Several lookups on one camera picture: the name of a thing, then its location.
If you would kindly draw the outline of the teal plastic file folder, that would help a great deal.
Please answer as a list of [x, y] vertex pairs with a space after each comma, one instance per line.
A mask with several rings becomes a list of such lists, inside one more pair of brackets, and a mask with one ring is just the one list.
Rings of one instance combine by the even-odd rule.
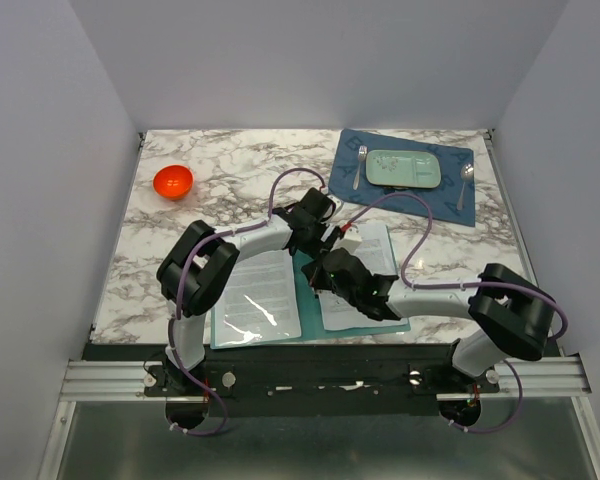
[[[298, 307], [298, 313], [301, 323], [301, 337], [295, 340], [288, 340], [282, 342], [272, 342], [272, 343], [290, 343], [290, 342], [311, 342], [311, 341], [336, 341], [341, 339], [355, 338], [355, 337], [365, 337], [371, 335], [384, 335], [384, 334], [397, 334], [399, 336], [404, 335], [404, 333], [411, 330], [411, 325], [409, 322], [410, 328], [408, 330], [400, 330], [400, 331], [384, 331], [384, 332], [376, 332], [370, 335], [352, 335], [352, 336], [344, 336], [338, 334], [336, 332], [328, 332], [324, 329], [322, 316], [321, 316], [321, 308], [319, 303], [318, 294], [316, 294], [311, 287], [308, 285], [308, 281], [305, 279], [305, 276], [301, 272], [301, 268], [309, 263], [310, 258], [302, 254], [300, 252], [291, 256], [292, 265], [293, 265], [293, 274], [294, 274], [294, 284], [295, 284], [295, 292], [296, 292], [296, 303]], [[213, 320], [213, 310], [210, 314], [211, 318], [211, 330], [210, 330], [210, 346], [212, 347], [212, 320]]]

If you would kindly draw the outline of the printed paper stack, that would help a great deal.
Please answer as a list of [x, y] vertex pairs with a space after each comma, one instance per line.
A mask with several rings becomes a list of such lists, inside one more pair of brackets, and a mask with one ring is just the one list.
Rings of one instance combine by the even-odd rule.
[[408, 330], [409, 321], [397, 318], [386, 305], [396, 281], [387, 226], [378, 222], [352, 226], [312, 278], [324, 329], [344, 336]]

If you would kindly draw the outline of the printed paper sheets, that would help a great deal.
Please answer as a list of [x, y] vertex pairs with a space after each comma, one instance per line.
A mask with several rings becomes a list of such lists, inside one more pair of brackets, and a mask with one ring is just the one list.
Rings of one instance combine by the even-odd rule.
[[212, 347], [282, 342], [301, 334], [291, 256], [266, 252], [238, 263], [213, 309]]

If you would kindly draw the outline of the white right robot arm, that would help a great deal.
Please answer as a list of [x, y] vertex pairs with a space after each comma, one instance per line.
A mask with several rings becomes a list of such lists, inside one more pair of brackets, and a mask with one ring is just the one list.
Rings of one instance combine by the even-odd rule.
[[554, 317], [561, 319], [555, 338], [568, 326], [552, 297], [498, 263], [487, 264], [472, 282], [409, 283], [396, 275], [374, 274], [339, 248], [309, 261], [301, 271], [311, 288], [335, 294], [374, 321], [416, 316], [475, 321], [480, 330], [456, 342], [450, 361], [439, 370], [442, 384], [454, 392], [503, 360], [540, 360]]

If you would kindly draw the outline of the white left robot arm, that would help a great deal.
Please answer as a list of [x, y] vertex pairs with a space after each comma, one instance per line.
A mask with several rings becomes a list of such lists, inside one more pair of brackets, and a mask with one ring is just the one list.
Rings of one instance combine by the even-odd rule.
[[340, 237], [327, 226], [336, 211], [336, 202], [312, 188], [262, 220], [223, 229], [198, 220], [186, 228], [156, 273], [171, 311], [166, 356], [173, 365], [167, 382], [177, 393], [189, 395], [201, 385], [204, 317], [222, 296], [236, 264], [268, 252], [321, 253]]

